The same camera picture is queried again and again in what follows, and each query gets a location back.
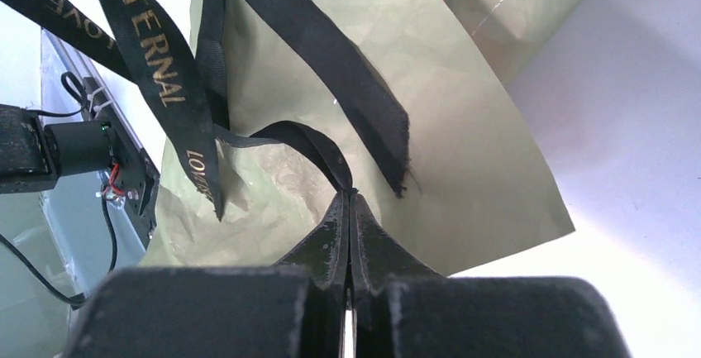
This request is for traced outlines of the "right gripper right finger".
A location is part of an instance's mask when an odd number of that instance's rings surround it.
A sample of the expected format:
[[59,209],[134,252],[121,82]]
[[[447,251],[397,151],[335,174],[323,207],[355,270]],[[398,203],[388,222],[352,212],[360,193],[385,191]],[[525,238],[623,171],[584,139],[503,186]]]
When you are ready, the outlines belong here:
[[359,357],[627,357],[603,296],[570,277],[448,278],[350,196]]

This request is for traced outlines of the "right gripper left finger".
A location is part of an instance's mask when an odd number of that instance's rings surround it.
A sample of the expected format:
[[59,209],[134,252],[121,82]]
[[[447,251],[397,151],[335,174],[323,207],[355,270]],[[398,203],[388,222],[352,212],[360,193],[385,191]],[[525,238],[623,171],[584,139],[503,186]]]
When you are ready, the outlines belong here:
[[263,267],[131,267],[79,312],[66,357],[340,357],[349,194]]

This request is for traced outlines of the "orange wrapping paper sheet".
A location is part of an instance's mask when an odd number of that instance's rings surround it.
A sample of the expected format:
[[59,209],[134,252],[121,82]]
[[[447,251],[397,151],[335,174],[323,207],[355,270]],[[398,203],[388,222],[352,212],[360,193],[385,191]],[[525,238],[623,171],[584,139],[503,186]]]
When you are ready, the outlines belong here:
[[[575,231],[554,177],[508,96],[509,82],[582,0],[312,0],[408,114],[397,198],[331,83],[274,32],[252,0],[225,0],[234,133],[277,121],[331,138],[379,225],[443,275]],[[220,146],[221,222],[165,143],[155,234],[141,265],[271,265],[322,220],[336,195],[284,144]]]

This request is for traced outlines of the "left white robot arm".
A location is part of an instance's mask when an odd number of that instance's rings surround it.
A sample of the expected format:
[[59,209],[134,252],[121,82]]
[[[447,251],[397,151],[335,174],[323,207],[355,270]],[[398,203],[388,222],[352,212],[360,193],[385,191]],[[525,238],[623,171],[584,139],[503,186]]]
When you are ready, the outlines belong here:
[[62,176],[105,170],[117,135],[101,121],[42,125],[35,113],[1,106],[1,193],[53,189]]

